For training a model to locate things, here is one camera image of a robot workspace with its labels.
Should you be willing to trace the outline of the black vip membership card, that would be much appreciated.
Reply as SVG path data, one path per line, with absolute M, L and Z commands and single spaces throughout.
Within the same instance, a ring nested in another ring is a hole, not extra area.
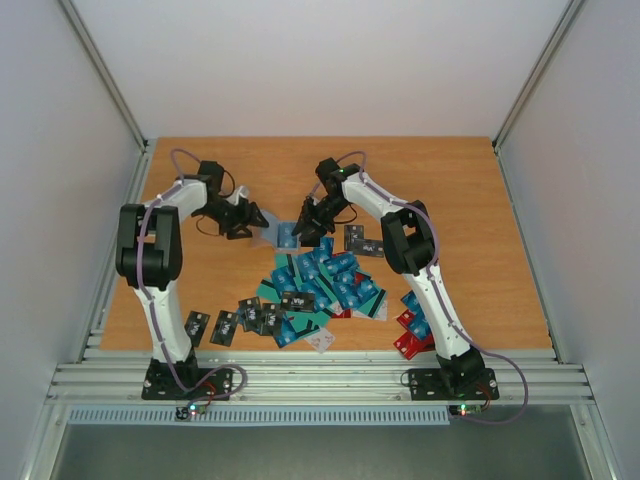
M 313 313 L 315 311 L 315 294 L 309 292 L 284 291 L 280 306 L 285 311 Z

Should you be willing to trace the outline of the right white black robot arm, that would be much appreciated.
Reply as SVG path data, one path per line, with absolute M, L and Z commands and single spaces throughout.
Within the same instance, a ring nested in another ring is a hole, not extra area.
M 406 280 L 426 316 L 443 394 L 453 399 L 469 392 L 493 393 L 492 371 L 466 333 L 444 286 L 438 265 L 440 244 L 424 204 L 391 194 L 357 164 L 341 166 L 328 158 L 315 173 L 326 196 L 319 201 L 305 199 L 293 231 L 301 244 L 318 246 L 323 235 L 335 231 L 338 214 L 351 205 L 378 220 L 386 261 Z

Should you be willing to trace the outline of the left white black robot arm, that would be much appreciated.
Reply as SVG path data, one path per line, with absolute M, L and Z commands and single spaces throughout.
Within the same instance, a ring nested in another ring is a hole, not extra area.
M 229 240 L 250 238 L 253 227 L 269 221 L 249 200 L 246 186 L 224 193 L 227 170 L 216 161 L 201 161 L 196 173 L 180 173 L 172 186 L 146 203 L 120 208 L 115 268 L 141 303 L 152 338 L 152 358 L 145 374 L 145 400 L 189 398 L 209 380 L 198 365 L 195 343 L 184 328 L 177 280 L 183 267 L 181 224 L 204 216 Z

